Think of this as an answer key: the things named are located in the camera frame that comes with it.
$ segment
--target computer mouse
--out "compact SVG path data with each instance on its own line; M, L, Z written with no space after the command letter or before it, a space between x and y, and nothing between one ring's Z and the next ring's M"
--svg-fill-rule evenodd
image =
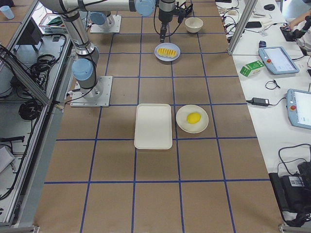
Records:
M268 4L263 7L265 10L272 11L276 8L273 4Z

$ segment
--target lemon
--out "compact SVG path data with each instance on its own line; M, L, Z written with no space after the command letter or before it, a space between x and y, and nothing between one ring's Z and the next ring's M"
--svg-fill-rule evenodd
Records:
M187 122L189 124L196 124L200 121L200 119L201 119L201 115L199 113L190 113L187 116Z

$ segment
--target white desk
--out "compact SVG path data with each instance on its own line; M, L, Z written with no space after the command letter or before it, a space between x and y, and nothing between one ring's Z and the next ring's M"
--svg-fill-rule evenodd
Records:
M305 90L309 88L311 77L307 73L308 57L296 61L300 72L292 75L272 75L264 68L259 74L245 77L239 73L241 67L246 63L259 60L259 56L233 56L240 82L247 100L253 97L269 99L271 104L276 104L290 88ZM265 84L275 79L281 87L268 90ZM301 143L311 143L311 130L294 127L288 120L286 101L282 100L275 107L261 107L248 105L256 134L259 140L262 155L264 157L268 172L276 172L278 163L278 150L282 147L294 146ZM308 147L288 149L281 152L284 161L296 158L310 160ZM291 171L297 171L297 164L303 162L295 161L287 164ZM280 166L280 175L286 174L284 166Z
M243 13L243 9L245 8L244 0L239 1L239 8L238 11L240 16ZM275 0L259 0L262 5L262 12L264 12L267 17L265 18L258 18L258 17L251 17L249 21L262 21L265 23L262 28L260 29L250 29L252 31L260 31L264 28L268 27L273 23L282 23L286 22L285 18L283 17L280 9L277 7ZM267 4L274 4L276 8L273 11L264 10L264 6ZM217 3L220 7L230 8L237 5L237 0L232 0L232 3ZM238 16L228 15L234 18L235 21L238 21ZM226 23L233 22L230 18L228 18ZM233 55L258 55L258 46L259 41L263 40L267 43L267 47L274 47L274 46L282 46L290 56L302 56L302 52L297 46L296 42L288 42L285 40L281 30L279 29L282 25L272 25L269 29L265 32L268 33L267 36L262 36L259 33L254 33L250 31L245 31L240 38L238 45L236 46Z

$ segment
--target charger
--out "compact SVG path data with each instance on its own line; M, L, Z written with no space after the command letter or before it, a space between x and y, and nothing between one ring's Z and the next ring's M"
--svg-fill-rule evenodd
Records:
M268 99L255 98L255 97L253 97L251 100L247 100L246 102L252 105L265 106L265 107L270 105Z

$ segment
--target white plate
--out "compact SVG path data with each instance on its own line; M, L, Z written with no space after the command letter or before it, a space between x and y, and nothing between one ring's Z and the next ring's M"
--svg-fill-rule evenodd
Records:
M137 149L167 150L173 145L172 111L168 104L141 103L136 109Z
M177 52L177 55L173 58L171 57L163 57L163 56L160 56L158 53L157 53L157 49L158 48L164 48L164 49L170 49L170 50L175 50ZM171 61L174 61L176 60L180 55L180 49L179 47L176 45L176 44L172 44L172 43L162 43L162 44L159 44L158 46L156 46L155 48L155 56L160 59L161 61L164 61L164 62L171 62Z
M187 116L190 113L199 113L201 119L196 124L189 124L187 122ZM185 105L181 107L176 114L176 122L178 126L188 133L200 133L208 126L208 115L206 111L197 105Z

